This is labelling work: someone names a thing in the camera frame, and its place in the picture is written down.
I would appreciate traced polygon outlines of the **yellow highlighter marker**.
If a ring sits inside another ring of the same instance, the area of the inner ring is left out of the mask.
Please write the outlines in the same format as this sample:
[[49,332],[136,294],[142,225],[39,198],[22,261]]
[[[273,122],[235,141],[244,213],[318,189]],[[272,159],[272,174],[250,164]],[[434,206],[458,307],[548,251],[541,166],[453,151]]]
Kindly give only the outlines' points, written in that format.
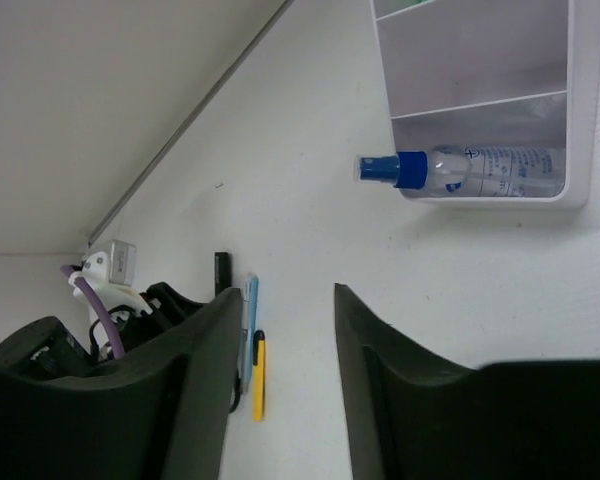
[[214,295],[232,287],[232,260],[229,252],[214,253]]

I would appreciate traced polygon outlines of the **light blue pen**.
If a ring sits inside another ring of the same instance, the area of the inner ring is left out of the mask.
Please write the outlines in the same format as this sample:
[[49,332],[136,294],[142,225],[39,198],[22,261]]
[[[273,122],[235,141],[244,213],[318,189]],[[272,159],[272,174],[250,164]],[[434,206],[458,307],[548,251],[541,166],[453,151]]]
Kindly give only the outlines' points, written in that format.
[[243,395],[245,395],[248,392],[252,375],[252,348],[253,336],[256,331],[257,323],[258,290],[258,277],[256,275],[248,276],[243,295],[243,353],[241,364],[241,393]]

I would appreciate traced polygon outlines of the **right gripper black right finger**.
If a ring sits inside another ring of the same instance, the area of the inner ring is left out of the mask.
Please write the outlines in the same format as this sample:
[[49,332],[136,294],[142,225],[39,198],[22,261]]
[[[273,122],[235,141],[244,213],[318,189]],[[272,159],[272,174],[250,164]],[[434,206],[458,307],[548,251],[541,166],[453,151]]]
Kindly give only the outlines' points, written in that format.
[[334,324],[355,478],[600,479],[600,360],[467,368],[343,284]]

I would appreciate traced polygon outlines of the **white compartment organizer tray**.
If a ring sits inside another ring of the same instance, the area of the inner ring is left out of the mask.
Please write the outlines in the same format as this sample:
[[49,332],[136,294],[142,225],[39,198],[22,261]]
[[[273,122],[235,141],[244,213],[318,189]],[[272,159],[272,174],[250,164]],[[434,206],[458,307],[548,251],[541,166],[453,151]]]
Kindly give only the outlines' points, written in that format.
[[394,146],[546,147],[565,153],[548,198],[442,206],[576,210],[589,197],[600,1],[375,1]]

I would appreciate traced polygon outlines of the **black handled scissors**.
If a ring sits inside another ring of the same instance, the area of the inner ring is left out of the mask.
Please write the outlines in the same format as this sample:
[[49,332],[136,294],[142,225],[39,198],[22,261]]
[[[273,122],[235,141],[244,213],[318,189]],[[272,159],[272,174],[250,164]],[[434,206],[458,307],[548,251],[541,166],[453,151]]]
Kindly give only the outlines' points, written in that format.
[[229,413],[233,413],[237,410],[241,400],[241,387],[239,385],[235,385],[232,390],[231,396],[231,404]]

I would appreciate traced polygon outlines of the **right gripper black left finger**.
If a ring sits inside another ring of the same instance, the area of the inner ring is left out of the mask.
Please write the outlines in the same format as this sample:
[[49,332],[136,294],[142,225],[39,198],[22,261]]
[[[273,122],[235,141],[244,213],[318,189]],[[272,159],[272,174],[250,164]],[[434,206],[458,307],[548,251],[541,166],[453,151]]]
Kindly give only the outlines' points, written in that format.
[[227,289],[84,376],[0,371],[0,479],[215,479],[241,341]]

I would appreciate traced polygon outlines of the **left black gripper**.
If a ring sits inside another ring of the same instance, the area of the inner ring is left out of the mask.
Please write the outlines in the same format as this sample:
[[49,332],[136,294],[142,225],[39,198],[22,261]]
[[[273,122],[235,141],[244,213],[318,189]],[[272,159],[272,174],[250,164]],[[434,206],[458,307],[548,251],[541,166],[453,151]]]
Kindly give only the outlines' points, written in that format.
[[[183,323],[204,306],[165,282],[150,286],[141,297],[148,302],[149,313],[138,313],[128,303],[108,310],[126,352]],[[56,317],[31,322],[0,343],[0,371],[33,380],[84,376],[114,359],[110,343],[96,339],[95,330],[100,325],[96,320],[89,327],[89,346],[85,348]]]

